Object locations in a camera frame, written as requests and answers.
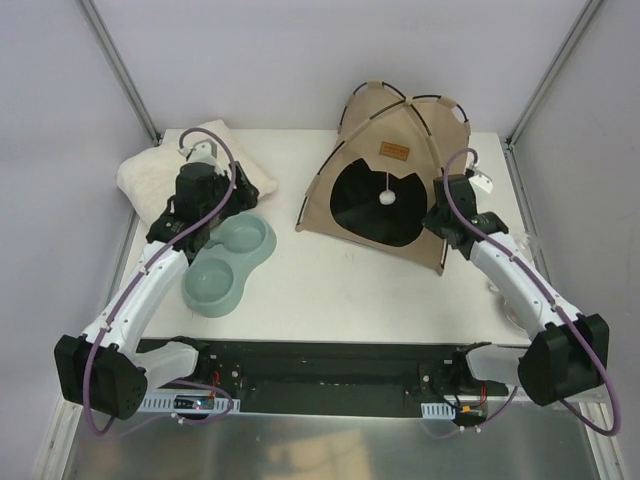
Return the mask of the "white fluffy cushion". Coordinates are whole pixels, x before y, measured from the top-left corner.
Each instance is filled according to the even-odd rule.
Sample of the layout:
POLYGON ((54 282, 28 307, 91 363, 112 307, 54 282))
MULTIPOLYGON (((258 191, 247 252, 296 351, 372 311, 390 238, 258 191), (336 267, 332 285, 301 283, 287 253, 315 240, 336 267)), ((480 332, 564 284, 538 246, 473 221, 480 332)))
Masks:
MULTIPOLYGON (((276 191, 278 183, 243 150, 224 121, 218 119, 202 125, 229 147, 236 162, 263 199, 276 191)), ((187 159, 180 153, 181 129, 165 131, 162 143, 151 147, 123 162, 117 172, 116 182, 127 196, 136 213, 146 225, 151 225, 166 207, 168 198, 175 192, 175 179, 187 159)))

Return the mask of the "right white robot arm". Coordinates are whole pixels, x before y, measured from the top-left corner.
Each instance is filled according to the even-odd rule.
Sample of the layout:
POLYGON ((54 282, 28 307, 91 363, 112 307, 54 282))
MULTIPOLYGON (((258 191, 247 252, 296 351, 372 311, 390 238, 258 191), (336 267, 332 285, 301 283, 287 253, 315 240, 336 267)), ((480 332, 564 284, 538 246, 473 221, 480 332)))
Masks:
POLYGON ((604 319, 566 301, 518 251, 504 222, 493 212, 478 212, 467 176, 440 176, 433 186, 435 203, 425 228, 487 276, 529 339, 526 347, 487 342, 467 347, 462 362, 450 369, 452 387, 469 395, 485 381, 518 386, 546 406, 609 385, 604 319))

